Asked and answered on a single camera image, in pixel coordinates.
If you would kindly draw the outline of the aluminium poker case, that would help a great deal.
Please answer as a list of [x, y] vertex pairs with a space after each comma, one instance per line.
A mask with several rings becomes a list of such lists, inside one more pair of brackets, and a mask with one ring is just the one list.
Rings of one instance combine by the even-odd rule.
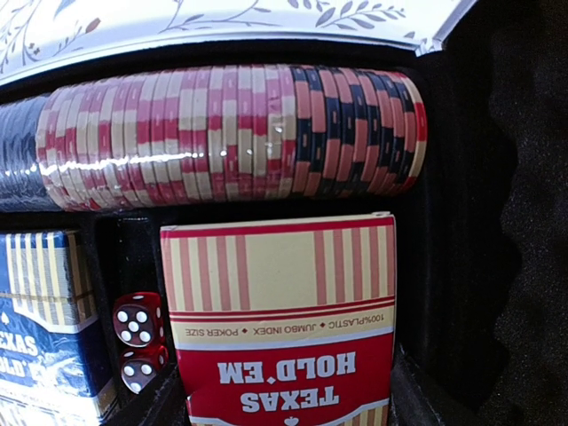
[[11, 102], [67, 83], [206, 62], [416, 71], [430, 118], [418, 184], [356, 209], [398, 219], [393, 425], [567, 422], [567, 4], [481, 1], [443, 51], [322, 41], [191, 43], [44, 71]]

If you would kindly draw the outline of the red card deck box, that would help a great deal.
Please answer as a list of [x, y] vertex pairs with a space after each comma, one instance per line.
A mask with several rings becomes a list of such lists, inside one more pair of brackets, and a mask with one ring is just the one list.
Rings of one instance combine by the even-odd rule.
[[194, 425], [384, 425], [390, 213], [171, 225], [162, 266]]

